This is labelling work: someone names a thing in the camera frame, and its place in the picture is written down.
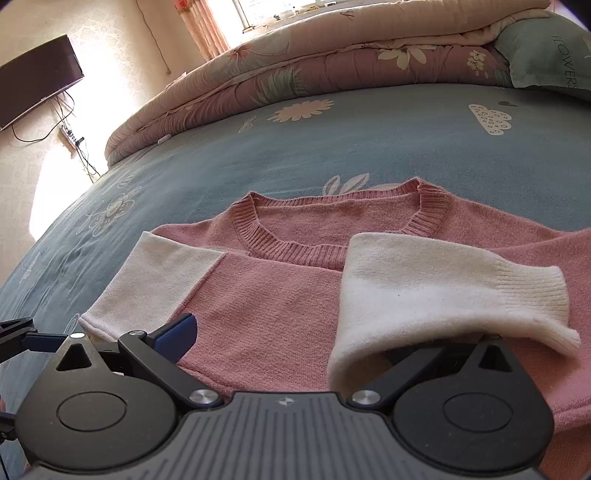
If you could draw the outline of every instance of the ribbed collar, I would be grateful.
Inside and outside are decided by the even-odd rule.
[[[281,240],[261,223],[256,207],[326,205],[344,200],[381,199],[417,192],[420,196],[418,211],[413,214],[402,229],[391,233],[430,237],[441,225],[453,195],[441,187],[431,185],[418,177],[407,180],[391,190],[361,190],[343,195],[323,197],[277,200],[259,193],[250,192],[243,199],[232,204],[230,215],[238,237],[255,257],[309,267],[343,270],[347,246],[333,244],[304,245],[299,242]]]

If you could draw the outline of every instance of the curtain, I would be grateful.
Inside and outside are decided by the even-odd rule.
[[[207,0],[175,0],[174,6],[205,60],[211,60],[230,48]]]

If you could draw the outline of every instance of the white sleeve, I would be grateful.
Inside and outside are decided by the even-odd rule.
[[[190,247],[143,232],[121,269],[78,322],[115,341],[131,330],[148,333],[165,324],[224,252]]]
[[[531,338],[575,355],[580,338],[568,321],[559,267],[430,238],[359,233],[343,270],[329,387],[349,394],[384,371],[381,352],[466,333]]]

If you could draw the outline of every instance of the pillow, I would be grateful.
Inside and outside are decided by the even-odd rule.
[[[591,35],[561,15],[520,20],[495,41],[515,88],[540,86],[591,99]]]

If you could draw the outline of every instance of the beige wallpaper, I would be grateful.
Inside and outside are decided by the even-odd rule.
[[[74,133],[86,138],[90,162],[106,170],[110,133],[184,71],[203,63],[173,0],[139,0],[172,70],[160,54],[135,0],[13,0],[0,11],[0,64],[64,33],[85,78],[70,89]],[[56,123],[47,103],[15,124],[21,138],[38,138]],[[52,221],[90,186],[57,129],[23,144],[0,132],[0,284]]]

